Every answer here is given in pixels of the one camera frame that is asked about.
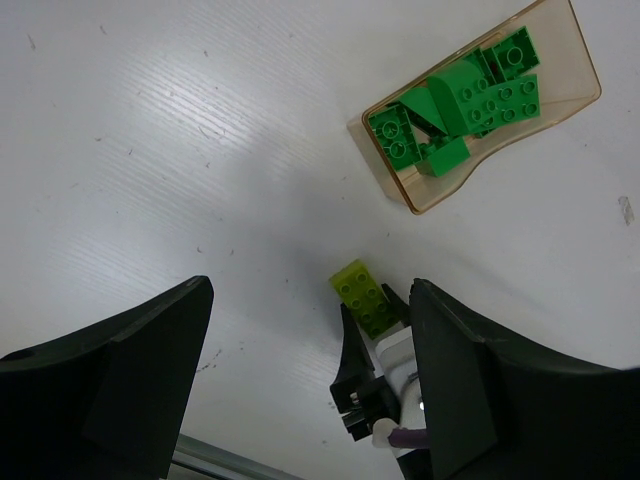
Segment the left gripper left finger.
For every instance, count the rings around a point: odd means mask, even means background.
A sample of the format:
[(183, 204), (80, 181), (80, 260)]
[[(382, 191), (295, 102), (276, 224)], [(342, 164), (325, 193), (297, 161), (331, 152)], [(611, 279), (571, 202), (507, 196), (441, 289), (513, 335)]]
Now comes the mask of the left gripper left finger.
[(2, 357), (2, 478), (166, 478), (213, 299), (195, 276)]

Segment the dark green lego brick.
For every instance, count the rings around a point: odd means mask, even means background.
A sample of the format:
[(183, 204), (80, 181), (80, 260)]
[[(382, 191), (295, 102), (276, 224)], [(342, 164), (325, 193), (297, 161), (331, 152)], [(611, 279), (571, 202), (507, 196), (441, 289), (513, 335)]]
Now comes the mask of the dark green lego brick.
[(501, 42), (483, 51), (497, 83), (524, 75), (540, 64), (532, 38), (526, 26), (511, 33)]

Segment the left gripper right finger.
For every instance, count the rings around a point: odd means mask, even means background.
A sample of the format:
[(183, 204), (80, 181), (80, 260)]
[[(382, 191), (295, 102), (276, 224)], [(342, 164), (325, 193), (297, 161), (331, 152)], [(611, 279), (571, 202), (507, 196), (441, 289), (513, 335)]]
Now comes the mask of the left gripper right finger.
[(639, 372), (560, 353), (424, 280), (410, 292), (433, 479), (635, 479)]

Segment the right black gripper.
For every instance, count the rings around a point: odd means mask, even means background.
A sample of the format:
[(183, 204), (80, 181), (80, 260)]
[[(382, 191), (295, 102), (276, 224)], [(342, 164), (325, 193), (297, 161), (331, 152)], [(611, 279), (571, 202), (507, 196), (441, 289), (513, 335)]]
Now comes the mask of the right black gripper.
[[(381, 288), (395, 317), (402, 325), (410, 325), (410, 306), (387, 283)], [(360, 330), (347, 307), (340, 313), (343, 341), (337, 375), (330, 392), (343, 424), (354, 441), (372, 434), (374, 423), (389, 418), (398, 423), (400, 403), (383, 376), (375, 375), (375, 367)]]

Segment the lime long lego brick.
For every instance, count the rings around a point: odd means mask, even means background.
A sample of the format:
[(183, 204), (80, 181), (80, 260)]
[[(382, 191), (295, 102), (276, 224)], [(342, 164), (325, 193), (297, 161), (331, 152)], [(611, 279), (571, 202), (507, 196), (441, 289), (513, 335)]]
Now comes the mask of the lime long lego brick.
[(329, 284), (370, 340), (401, 325), (399, 313), (362, 260), (356, 259), (334, 273)]

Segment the green square lego brick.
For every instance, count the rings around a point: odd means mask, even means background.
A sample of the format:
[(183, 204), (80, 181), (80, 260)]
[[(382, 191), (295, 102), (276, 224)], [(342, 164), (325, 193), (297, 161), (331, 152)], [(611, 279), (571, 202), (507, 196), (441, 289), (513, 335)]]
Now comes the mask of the green square lego brick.
[(421, 159), (415, 167), (422, 175), (441, 177), (470, 158), (463, 137), (435, 137), (419, 145)]

